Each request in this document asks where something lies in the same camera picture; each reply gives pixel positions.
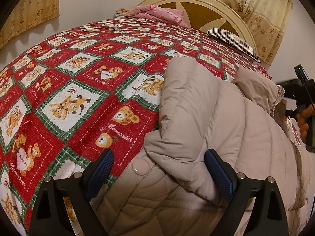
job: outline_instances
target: pink folded blanket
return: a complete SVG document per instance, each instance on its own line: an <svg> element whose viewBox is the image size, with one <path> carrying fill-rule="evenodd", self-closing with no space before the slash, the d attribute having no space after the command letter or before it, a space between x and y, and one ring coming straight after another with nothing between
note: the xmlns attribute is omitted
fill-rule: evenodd
<svg viewBox="0 0 315 236"><path fill-rule="evenodd" d="M181 10L161 8L156 5L141 5L134 8L130 15L136 18L189 28L184 19L184 12Z"/></svg>

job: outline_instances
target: pink round button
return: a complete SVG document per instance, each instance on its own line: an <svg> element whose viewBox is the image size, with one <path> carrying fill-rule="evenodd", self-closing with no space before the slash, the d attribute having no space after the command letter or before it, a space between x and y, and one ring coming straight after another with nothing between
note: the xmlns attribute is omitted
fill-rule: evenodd
<svg viewBox="0 0 315 236"><path fill-rule="evenodd" d="M144 176L150 170L148 162L144 159L135 159L132 164L132 169L139 176Z"/></svg>

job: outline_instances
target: blue gripper pad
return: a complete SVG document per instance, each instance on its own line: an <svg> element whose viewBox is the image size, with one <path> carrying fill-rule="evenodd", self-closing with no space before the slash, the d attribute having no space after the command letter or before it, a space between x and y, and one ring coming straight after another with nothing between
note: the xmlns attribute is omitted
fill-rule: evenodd
<svg viewBox="0 0 315 236"><path fill-rule="evenodd" d="M228 173L231 172L230 169L232 169L232 167L229 164L223 162L214 149L209 149L205 152L204 163L210 175L212 176L212 179L215 182L220 195L223 198L231 201L233 199L233 192L236 188L236 185L234 184L237 184L237 182L233 182L231 180L233 176L228 176Z"/></svg>
<svg viewBox="0 0 315 236"><path fill-rule="evenodd" d="M114 153L112 150L109 150L87 183L87 192L85 197L88 201L97 196L102 185L106 182L113 164Z"/></svg>

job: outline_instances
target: pillow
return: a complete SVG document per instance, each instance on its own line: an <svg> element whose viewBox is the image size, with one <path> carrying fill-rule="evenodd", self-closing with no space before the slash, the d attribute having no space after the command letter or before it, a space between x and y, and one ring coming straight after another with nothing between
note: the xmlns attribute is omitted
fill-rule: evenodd
<svg viewBox="0 0 315 236"><path fill-rule="evenodd" d="M254 59L254 61L260 64L260 60L255 50L237 35L220 28L211 28L210 30L208 30L208 35L219 39L226 44L229 44L233 48L244 53L245 55L249 56L250 58Z"/></svg>

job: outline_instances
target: red bedspread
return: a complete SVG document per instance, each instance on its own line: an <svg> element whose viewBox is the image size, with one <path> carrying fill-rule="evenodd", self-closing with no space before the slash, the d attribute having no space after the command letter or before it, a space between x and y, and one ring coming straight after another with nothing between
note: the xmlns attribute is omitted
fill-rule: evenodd
<svg viewBox="0 0 315 236"><path fill-rule="evenodd" d="M0 203L22 235L46 175L69 177L111 148L115 182L158 128L175 56L226 80L240 66L263 72L200 31L126 18L56 34L0 73Z"/></svg>

